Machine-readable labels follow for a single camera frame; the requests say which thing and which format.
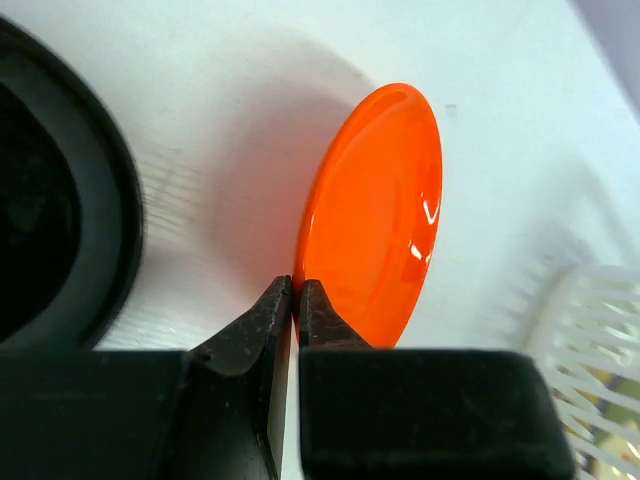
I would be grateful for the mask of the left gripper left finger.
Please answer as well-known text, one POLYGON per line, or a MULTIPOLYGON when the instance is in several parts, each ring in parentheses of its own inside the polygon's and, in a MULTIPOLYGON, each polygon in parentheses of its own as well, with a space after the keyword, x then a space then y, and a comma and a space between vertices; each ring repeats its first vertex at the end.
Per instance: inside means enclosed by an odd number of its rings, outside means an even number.
POLYGON ((291 279, 279 276, 244 314, 192 350, 185 478, 280 477, 292 303, 291 279))

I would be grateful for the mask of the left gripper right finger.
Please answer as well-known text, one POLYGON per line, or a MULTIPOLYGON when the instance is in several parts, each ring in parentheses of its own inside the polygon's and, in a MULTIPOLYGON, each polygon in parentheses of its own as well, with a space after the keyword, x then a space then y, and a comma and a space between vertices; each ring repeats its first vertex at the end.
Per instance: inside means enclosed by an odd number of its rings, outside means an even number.
POLYGON ((533 360, 504 350, 376 349, 317 280, 300 291, 299 430, 308 479, 571 479, 533 360))

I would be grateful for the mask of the orange round plate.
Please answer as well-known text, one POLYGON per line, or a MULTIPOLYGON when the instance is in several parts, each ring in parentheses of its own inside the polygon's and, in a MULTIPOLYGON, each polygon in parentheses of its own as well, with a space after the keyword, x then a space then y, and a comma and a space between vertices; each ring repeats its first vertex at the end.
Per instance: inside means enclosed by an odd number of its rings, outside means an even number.
POLYGON ((310 188, 294 290, 320 281, 336 313, 373 347, 394 347, 416 307, 436 243, 442 165, 428 101, 392 83, 349 115, 310 188))

